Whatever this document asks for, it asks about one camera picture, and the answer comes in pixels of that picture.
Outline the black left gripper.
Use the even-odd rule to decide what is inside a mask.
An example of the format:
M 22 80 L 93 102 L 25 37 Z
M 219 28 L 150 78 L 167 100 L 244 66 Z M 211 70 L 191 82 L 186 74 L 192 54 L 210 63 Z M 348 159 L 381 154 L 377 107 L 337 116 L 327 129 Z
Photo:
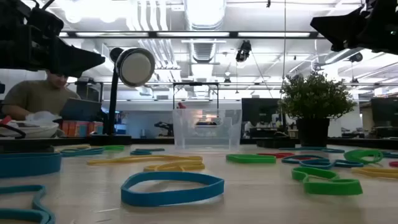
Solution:
M 104 62 L 101 54 L 68 45 L 32 26 L 1 27 L 1 68 L 53 70 L 61 76 L 80 78 L 84 71 Z

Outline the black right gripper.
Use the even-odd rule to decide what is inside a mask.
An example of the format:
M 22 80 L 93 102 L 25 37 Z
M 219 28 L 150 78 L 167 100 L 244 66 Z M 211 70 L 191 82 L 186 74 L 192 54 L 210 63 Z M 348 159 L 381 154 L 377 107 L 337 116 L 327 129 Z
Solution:
M 397 55 L 396 9 L 378 6 L 369 15 L 357 8 L 343 16 L 314 17 L 310 25 L 331 43 L 334 52 L 362 47 Z

